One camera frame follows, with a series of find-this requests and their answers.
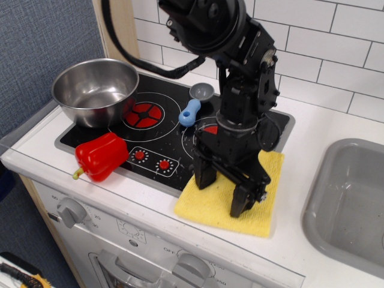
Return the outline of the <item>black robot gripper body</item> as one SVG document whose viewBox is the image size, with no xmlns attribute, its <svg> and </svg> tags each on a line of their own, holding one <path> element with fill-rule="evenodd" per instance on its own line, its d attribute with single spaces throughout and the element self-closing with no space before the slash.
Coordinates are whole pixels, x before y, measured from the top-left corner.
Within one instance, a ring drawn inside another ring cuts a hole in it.
<svg viewBox="0 0 384 288">
<path fill-rule="evenodd" d="M 194 132 L 194 156 L 211 160 L 215 170 L 236 186 L 252 183 L 255 202 L 262 202 L 271 179 L 258 161 L 262 150 L 256 131 L 259 118 L 235 122 L 218 113 L 215 120 L 216 130 L 203 125 Z"/>
</svg>

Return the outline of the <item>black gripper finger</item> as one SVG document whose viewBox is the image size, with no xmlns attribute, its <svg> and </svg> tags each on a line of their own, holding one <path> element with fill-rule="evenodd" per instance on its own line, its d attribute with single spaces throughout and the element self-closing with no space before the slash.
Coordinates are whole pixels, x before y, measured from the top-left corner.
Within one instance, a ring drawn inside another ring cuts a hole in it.
<svg viewBox="0 0 384 288">
<path fill-rule="evenodd" d="M 211 160 L 206 160 L 201 156 L 193 158 L 195 182 L 197 187 L 202 190 L 215 182 L 217 171 L 213 167 Z"/>
<path fill-rule="evenodd" d="M 254 185 L 250 182 L 238 184 L 233 191 L 230 216 L 238 218 L 244 211 L 251 209 L 254 202 Z"/>
</svg>

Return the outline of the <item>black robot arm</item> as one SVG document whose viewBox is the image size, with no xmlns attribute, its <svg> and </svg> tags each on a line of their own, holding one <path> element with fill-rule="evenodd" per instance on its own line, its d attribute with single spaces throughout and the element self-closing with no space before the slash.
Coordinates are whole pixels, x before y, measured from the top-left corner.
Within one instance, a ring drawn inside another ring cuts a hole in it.
<svg viewBox="0 0 384 288">
<path fill-rule="evenodd" d="M 246 12 L 243 1 L 160 1 L 169 15 L 170 33 L 196 55 L 215 61 L 221 106 L 217 131 L 195 132 L 194 174 L 199 189 L 218 173 L 234 185 L 230 209 L 239 217 L 266 198 L 270 177 L 259 163 L 260 151 L 273 151 L 281 128 L 269 116 L 279 91 L 274 40 Z"/>
</svg>

